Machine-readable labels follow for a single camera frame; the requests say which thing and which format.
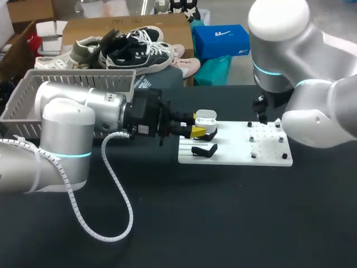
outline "black tabletop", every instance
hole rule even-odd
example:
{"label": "black tabletop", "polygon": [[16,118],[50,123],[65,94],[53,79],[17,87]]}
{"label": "black tabletop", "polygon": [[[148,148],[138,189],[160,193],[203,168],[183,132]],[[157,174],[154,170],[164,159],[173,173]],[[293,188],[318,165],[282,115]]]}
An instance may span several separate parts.
{"label": "black tabletop", "polygon": [[[259,94],[255,86],[197,87],[164,99],[181,111],[214,109],[221,121],[256,121],[250,106]],[[65,193],[0,196],[0,267],[357,266],[357,143],[318,150],[290,140],[292,167],[183,165],[178,143],[108,146],[134,209],[124,241],[89,237]],[[92,229],[116,236],[127,209],[99,146],[91,161],[79,207]]]}

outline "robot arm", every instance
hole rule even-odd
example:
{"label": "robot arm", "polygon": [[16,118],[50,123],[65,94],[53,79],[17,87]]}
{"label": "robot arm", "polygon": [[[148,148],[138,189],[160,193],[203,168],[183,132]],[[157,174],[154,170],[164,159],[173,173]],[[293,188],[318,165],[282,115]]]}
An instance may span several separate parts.
{"label": "robot arm", "polygon": [[[41,152],[57,158],[73,190],[86,183],[94,131],[125,132],[130,138],[159,136],[160,145],[170,134],[186,138],[206,135],[204,127],[195,126],[194,114],[171,111],[170,103],[163,102],[161,91],[155,89],[136,90],[127,102],[120,93],[44,82],[36,94],[34,110],[41,120]],[[32,150],[1,142],[0,147],[1,159],[6,159],[0,161],[0,192],[67,191],[61,174],[49,161],[34,164]],[[18,169],[10,165],[15,159]]]}
{"label": "robot arm", "polygon": [[305,0],[257,0],[248,25],[259,120],[288,103],[282,126],[292,139],[318,148],[356,140],[357,45],[317,29]]}

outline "white pegboard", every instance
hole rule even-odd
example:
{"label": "white pegboard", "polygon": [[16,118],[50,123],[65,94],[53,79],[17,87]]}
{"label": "white pegboard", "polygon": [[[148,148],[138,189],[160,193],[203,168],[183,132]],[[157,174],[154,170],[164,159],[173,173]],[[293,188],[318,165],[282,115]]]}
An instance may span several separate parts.
{"label": "white pegboard", "polygon": [[[200,140],[188,140],[180,137],[178,148],[178,161],[182,164],[207,164],[207,165],[249,165],[249,166],[291,166],[292,156],[287,136],[280,127],[275,127],[273,122],[268,125],[259,122],[219,121],[218,133],[211,142]],[[200,147],[205,150],[217,143],[216,153],[209,159],[201,156],[193,156],[191,148]],[[253,159],[251,151],[257,153]]]}

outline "teal bag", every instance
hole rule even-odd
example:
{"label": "teal bag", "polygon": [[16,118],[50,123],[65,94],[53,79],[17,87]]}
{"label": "teal bag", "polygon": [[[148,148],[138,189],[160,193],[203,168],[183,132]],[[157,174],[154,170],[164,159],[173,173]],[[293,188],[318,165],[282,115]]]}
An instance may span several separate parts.
{"label": "teal bag", "polygon": [[227,85],[231,56],[206,61],[195,74],[195,85]]}

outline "shoe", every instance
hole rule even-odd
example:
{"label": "shoe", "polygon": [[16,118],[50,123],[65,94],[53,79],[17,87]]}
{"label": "shoe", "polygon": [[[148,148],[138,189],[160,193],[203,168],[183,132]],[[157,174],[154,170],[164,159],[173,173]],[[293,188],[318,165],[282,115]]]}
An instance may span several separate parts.
{"label": "shoe", "polygon": [[73,49],[70,53],[70,61],[73,64],[73,69],[88,69],[92,61],[92,54],[100,46],[99,43],[102,37],[88,37],[86,39],[76,41],[73,44]]}
{"label": "shoe", "polygon": [[155,14],[169,14],[170,10],[170,0],[156,0],[155,4]]}
{"label": "shoe", "polygon": [[98,58],[99,65],[106,69],[108,54],[127,49],[131,44],[138,42],[138,39],[147,42],[162,42],[163,32],[156,26],[146,26],[115,37],[111,42],[102,47]]}
{"label": "shoe", "polygon": [[69,62],[69,53],[57,57],[37,57],[35,69],[37,70],[66,70]]}
{"label": "shoe", "polygon": [[191,23],[193,20],[200,20],[201,14],[197,8],[197,0],[184,0],[184,13],[187,20]]}
{"label": "shoe", "polygon": [[184,11],[185,0],[170,0],[170,2],[172,13],[182,13]]}
{"label": "shoe", "polygon": [[201,67],[201,62],[198,59],[178,59],[175,58],[174,61],[171,63],[172,66],[179,68],[182,71],[182,75],[185,78],[188,78],[195,73]]}
{"label": "shoe", "polygon": [[156,73],[168,67],[174,57],[171,45],[138,38],[136,43],[126,49],[108,54],[107,68],[134,69],[137,75]]}
{"label": "shoe", "polygon": [[180,59],[185,53],[185,47],[182,45],[172,45],[175,57]]}

